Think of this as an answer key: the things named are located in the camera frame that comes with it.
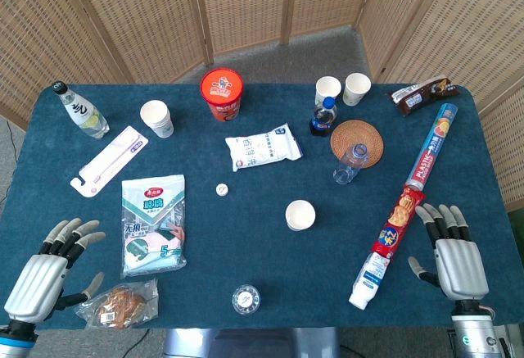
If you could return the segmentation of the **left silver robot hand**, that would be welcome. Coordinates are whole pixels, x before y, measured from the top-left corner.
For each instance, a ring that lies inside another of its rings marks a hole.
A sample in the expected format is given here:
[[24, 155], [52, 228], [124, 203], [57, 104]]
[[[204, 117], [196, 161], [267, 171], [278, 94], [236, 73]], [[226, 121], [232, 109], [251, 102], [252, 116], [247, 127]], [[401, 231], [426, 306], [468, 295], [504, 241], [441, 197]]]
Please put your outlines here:
[[80, 255], [105, 238], [106, 234], [97, 229], [99, 224], [97, 220], [84, 223], [75, 218], [55, 225], [25, 264], [7, 298], [4, 310], [10, 320], [41, 324], [55, 310], [78, 305], [95, 295], [104, 279], [102, 272], [82, 292], [65, 296], [63, 286]]

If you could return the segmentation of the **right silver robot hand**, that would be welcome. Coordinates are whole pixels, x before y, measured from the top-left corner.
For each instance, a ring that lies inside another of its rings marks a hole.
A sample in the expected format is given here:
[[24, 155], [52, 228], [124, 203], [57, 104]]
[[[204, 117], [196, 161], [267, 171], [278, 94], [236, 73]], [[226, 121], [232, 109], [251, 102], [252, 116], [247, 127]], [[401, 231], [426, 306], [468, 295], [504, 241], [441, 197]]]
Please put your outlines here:
[[461, 210], [444, 204], [415, 207], [427, 229], [436, 263], [436, 272], [425, 270], [411, 256], [408, 263], [418, 279], [439, 288], [451, 301], [481, 300], [489, 292], [478, 246]]

